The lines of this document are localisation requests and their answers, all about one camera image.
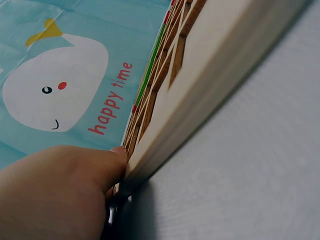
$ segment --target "cartoon mouth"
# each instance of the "cartoon mouth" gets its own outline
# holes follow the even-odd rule
[[[59,122],[57,119],[55,119],[56,122],[56,127],[55,128],[51,128],[51,130],[57,130],[59,128]]]

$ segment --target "hand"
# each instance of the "hand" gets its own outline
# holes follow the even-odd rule
[[[126,165],[123,147],[57,146],[4,168],[0,239],[98,240],[109,217],[111,187]]]

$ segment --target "green stripe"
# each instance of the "green stripe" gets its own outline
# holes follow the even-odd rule
[[[156,42],[156,45],[155,45],[155,48],[153,50],[153,53],[152,53],[152,57],[150,59],[150,62],[148,64],[148,68],[147,68],[147,71],[146,71],[146,74],[144,76],[144,79],[143,79],[143,84],[141,85],[141,88],[139,90],[139,95],[138,97],[136,98],[136,101],[135,101],[135,105],[138,106],[140,101],[141,101],[141,98],[142,98],[142,95],[144,94],[144,91],[146,89],[146,86],[148,84],[148,79],[149,79],[149,76],[150,76],[150,73],[151,73],[151,70],[152,70],[152,66],[155,62],[155,58],[156,58],[156,55],[157,55],[157,51],[159,49],[159,45],[160,45],[160,42],[161,42],[161,39],[162,39],[162,36],[164,34],[164,30],[165,30],[165,27],[166,27],[166,24],[164,23],[163,26],[162,26],[162,29],[159,33],[159,37],[157,39],[157,42]]]

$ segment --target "wooden frame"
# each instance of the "wooden frame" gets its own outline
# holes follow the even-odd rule
[[[116,200],[148,179],[217,110],[307,0],[176,0],[123,145]]]

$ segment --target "red cheek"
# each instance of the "red cheek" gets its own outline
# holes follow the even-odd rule
[[[63,90],[63,89],[66,88],[66,86],[67,86],[67,83],[65,81],[60,82],[59,85],[58,85],[58,89],[59,90]]]

